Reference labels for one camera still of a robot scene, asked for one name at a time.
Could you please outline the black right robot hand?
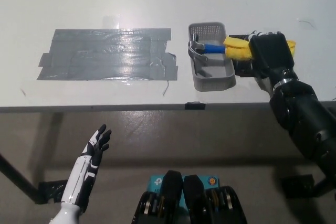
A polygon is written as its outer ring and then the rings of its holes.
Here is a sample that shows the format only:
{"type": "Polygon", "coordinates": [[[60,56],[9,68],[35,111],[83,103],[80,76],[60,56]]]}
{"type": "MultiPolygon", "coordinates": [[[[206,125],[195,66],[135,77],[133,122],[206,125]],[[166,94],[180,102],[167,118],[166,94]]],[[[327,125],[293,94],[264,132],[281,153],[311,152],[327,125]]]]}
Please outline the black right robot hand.
{"type": "Polygon", "coordinates": [[[253,58],[252,70],[258,80],[269,80],[269,87],[273,88],[298,79],[293,70],[293,53],[283,33],[254,31],[248,36],[248,42],[253,58]]]}

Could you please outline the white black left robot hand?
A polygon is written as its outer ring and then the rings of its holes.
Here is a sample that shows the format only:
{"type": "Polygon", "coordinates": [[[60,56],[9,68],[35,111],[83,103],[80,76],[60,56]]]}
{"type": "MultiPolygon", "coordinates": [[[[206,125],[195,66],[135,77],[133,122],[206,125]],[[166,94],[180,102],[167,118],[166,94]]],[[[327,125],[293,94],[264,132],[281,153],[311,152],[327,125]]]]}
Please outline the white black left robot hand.
{"type": "Polygon", "coordinates": [[[111,130],[104,124],[96,130],[76,159],[67,181],[61,202],[76,205],[84,213],[96,181],[103,152],[109,148],[111,130]]]}

